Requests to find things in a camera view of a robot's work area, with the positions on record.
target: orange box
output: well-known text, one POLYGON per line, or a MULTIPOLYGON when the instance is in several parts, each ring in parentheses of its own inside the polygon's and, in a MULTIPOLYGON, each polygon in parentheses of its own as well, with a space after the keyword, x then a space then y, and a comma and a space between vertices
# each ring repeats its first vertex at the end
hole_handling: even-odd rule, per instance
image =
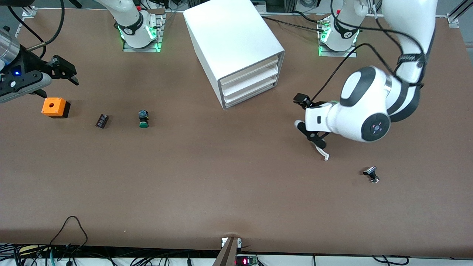
POLYGON ((44 99, 41 113, 51 118, 67 118, 69 115, 70 103, 63 98, 44 99))

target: black electronic component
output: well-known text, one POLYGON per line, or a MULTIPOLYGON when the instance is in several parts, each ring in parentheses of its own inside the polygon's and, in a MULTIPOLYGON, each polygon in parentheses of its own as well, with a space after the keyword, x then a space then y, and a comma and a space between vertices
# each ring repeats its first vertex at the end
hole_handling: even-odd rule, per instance
POLYGON ((148 111, 140 110, 138 112, 138 118, 140 119, 140 128, 147 128, 149 126, 148 125, 148 120, 149 120, 148 111))
POLYGON ((378 183, 379 181, 379 177, 375 173, 376 169, 377 169, 376 166, 371 166, 370 168, 363 171, 363 175, 369 176, 371 178, 370 181, 372 183, 378 183))
POLYGON ((312 102, 310 101, 309 96, 302 94, 302 93, 297 93, 294 96, 294 99, 292 100, 293 103, 298 104, 302 107, 302 109, 307 109, 312 105, 312 102))
POLYGON ((105 128, 105 124, 107 124, 108 118, 108 115, 101 114, 95 126, 98 128, 105 128))
POLYGON ((256 263, 257 261, 253 256, 237 256, 235 258, 235 266, 251 266, 256 263))

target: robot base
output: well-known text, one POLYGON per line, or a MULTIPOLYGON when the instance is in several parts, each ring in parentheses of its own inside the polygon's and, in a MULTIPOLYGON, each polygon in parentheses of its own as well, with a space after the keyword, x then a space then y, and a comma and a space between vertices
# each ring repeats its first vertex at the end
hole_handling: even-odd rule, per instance
MULTIPOLYGON (((329 17, 326 17, 323 19, 323 21, 328 21, 329 20, 329 17)), ((323 38, 326 38, 326 36, 330 33, 330 27, 327 23, 325 24, 317 24, 317 29, 321 29, 323 30, 324 32, 317 32, 317 39, 318 39, 318 42, 319 42, 319 56, 330 56, 330 57, 346 57, 348 55, 348 53, 350 53, 351 51, 353 51, 353 49, 355 48, 355 43, 356 43, 356 38, 355 38, 355 42, 353 42, 353 44, 351 45, 351 47, 346 50, 346 51, 343 51, 343 52, 338 52, 338 51, 334 51, 330 48, 327 47, 327 45, 322 41, 323 38)), ((350 55, 350 57, 352 58, 356 58, 357 55, 356 55, 356 51, 354 53, 352 53, 350 55)))

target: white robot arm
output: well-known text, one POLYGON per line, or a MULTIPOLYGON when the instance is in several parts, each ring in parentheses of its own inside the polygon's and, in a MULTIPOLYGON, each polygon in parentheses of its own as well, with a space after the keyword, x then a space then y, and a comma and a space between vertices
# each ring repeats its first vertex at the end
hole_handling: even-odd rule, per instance
MULTIPOLYGON (((367 13, 367 0, 344 0, 342 9, 337 11, 337 19, 350 25, 359 26, 367 13)), ((347 51, 358 35, 358 28, 340 24, 333 16, 328 19, 330 24, 327 34, 320 41, 334 51, 347 51)))
POLYGON ((382 10, 391 28, 413 37, 423 53, 414 41, 397 34, 403 50, 396 68, 397 77, 369 66, 348 77, 338 102, 314 104, 307 96, 298 94, 294 102, 306 110, 306 120, 305 123, 297 120, 295 126, 323 149, 325 143, 319 132, 374 142, 385 136, 391 122, 410 116, 419 103, 420 81, 435 31, 436 7, 437 0, 384 0, 382 10))
POLYGON ((154 15, 138 11, 132 0, 96 0, 112 13, 122 38, 133 48, 142 48, 156 39, 154 15))

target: floor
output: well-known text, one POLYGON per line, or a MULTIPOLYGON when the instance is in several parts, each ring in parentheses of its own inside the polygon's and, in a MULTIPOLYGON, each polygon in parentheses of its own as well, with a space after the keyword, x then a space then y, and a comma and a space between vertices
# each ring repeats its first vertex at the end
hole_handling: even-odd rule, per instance
MULTIPOLYGON (((79 0, 82 3, 84 8, 91 9, 101 9, 103 8, 100 4, 93 0, 79 0)), ((452 11, 461 1, 460 0, 438 0, 437 5, 437 15, 444 15, 452 11)), ((321 2, 320 8, 317 9, 319 12, 329 12, 325 6, 328 6, 330 3, 328 0, 321 2)), ((334 5, 340 5, 343 3, 342 0, 335 0, 334 5)), ((59 7, 58 0, 36 0, 36 7, 59 7)), ((74 8, 74 6, 67 0, 65 0, 65 6, 67 8, 74 8)), ((298 2, 297 10, 307 9, 303 7, 300 2, 298 2)), ((21 15, 20 8, 14 8, 18 15, 21 15)), ((0 26, 7 25, 12 29, 18 27, 18 22, 10 15, 6 7, 0 7, 0 26)), ((470 60, 473 62, 473 9, 467 11, 463 16, 459 18, 460 31, 462 32, 463 40, 465 42, 465 47, 470 55, 470 60)))

